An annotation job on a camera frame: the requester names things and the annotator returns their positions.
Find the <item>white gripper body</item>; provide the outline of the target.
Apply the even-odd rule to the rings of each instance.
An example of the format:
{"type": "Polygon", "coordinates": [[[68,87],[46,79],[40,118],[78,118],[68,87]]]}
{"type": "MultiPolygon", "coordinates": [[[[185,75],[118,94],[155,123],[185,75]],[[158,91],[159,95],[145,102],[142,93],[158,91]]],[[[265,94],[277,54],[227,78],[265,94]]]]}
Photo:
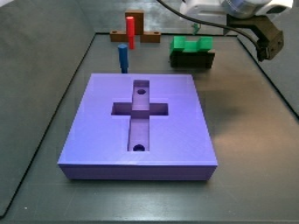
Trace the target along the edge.
{"type": "Polygon", "coordinates": [[[294,0],[182,0],[181,13],[191,18],[225,24],[227,15],[246,19],[277,18],[294,7],[294,0]]]}

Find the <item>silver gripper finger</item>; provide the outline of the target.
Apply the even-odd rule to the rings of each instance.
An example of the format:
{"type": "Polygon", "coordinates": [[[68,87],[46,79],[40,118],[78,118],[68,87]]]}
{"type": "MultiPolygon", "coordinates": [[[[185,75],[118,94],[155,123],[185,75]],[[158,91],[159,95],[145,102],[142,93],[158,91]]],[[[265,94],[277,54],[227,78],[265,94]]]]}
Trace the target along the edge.
{"type": "Polygon", "coordinates": [[[199,24],[193,24],[193,35],[197,35],[199,33],[201,30],[201,25],[199,24]]]}

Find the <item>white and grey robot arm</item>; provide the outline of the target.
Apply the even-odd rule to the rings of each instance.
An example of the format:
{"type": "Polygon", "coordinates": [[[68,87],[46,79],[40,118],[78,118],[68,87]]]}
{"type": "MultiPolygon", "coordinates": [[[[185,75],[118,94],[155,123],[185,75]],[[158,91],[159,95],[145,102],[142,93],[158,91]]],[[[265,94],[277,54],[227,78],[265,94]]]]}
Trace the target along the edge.
{"type": "Polygon", "coordinates": [[[182,0],[179,12],[190,18],[230,26],[226,16],[255,24],[254,18],[265,18],[263,33],[281,32],[274,19],[294,7],[294,0],[182,0]]]}

